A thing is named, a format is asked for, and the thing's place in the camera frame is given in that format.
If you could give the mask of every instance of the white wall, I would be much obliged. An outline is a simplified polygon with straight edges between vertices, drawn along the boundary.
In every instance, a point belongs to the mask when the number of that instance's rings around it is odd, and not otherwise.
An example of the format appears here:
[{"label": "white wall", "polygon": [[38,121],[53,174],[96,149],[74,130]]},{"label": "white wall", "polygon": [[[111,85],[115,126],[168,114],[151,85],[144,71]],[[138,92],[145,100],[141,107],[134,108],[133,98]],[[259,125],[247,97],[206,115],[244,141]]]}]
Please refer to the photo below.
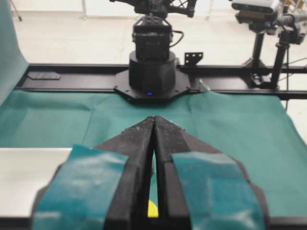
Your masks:
[{"label": "white wall", "polygon": [[[82,11],[82,0],[13,0],[20,11]],[[210,0],[198,0],[196,14],[206,15]],[[89,16],[134,16],[133,7],[109,0],[86,0]],[[213,9],[230,9],[228,0],[214,0]]]},{"label": "white wall", "polygon": [[13,0],[13,2],[19,11],[82,11],[81,0]]}]

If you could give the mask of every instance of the teal tape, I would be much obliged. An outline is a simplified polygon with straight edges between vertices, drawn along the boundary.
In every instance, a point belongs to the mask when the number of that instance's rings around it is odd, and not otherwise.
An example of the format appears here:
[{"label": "teal tape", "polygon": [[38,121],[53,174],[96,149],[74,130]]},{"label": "teal tape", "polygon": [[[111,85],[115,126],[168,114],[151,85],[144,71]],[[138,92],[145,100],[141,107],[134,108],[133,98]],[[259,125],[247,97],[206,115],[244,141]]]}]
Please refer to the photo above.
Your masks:
[{"label": "teal tape", "polygon": [[194,230],[264,230],[263,213],[234,160],[225,154],[172,154]]},{"label": "teal tape", "polygon": [[35,210],[33,230],[102,230],[127,156],[75,145]]},{"label": "teal tape", "polygon": [[0,106],[28,67],[16,38],[7,0],[0,0]]}]

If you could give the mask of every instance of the yellow object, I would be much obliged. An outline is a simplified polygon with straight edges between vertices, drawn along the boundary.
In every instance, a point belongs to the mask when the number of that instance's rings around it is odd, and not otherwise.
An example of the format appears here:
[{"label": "yellow object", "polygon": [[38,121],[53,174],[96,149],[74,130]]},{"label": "yellow object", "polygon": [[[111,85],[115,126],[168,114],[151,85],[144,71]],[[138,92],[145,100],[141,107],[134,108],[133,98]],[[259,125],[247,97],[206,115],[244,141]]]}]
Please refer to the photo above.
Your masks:
[{"label": "yellow object", "polygon": [[148,217],[149,218],[159,217],[158,207],[151,200],[149,200],[148,202]]}]

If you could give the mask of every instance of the black cylindrical base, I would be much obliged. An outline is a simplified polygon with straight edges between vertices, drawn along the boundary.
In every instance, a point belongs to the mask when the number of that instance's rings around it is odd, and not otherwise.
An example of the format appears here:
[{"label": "black cylindrical base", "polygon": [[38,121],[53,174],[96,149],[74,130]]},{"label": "black cylindrical base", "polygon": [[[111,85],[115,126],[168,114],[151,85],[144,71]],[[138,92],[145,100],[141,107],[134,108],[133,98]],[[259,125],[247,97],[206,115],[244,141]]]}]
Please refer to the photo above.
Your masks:
[{"label": "black cylindrical base", "polygon": [[166,92],[176,83],[176,57],[170,52],[166,61],[143,61],[130,54],[129,85],[142,92]]}]

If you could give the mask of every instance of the teal fabric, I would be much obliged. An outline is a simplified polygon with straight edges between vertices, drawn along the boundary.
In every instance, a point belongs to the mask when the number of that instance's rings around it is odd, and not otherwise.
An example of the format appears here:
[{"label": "teal fabric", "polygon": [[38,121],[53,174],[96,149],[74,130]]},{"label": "teal fabric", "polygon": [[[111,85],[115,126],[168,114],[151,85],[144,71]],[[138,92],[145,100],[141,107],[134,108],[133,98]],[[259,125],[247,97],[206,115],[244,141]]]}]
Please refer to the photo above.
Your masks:
[{"label": "teal fabric", "polygon": [[207,92],[146,105],[108,93],[13,91],[0,107],[0,147],[96,146],[150,115],[244,163],[271,215],[307,215],[307,146],[274,96]]},{"label": "teal fabric", "polygon": [[7,0],[0,0],[0,105],[28,67],[22,56]]},{"label": "teal fabric", "polygon": [[127,158],[75,145],[36,208],[32,229],[103,229]]},{"label": "teal fabric", "polygon": [[152,166],[152,176],[150,179],[149,199],[158,207],[157,167],[156,167],[155,155],[153,155],[153,166]]},{"label": "teal fabric", "polygon": [[264,230],[263,213],[239,166],[225,154],[172,154],[193,230]]}]

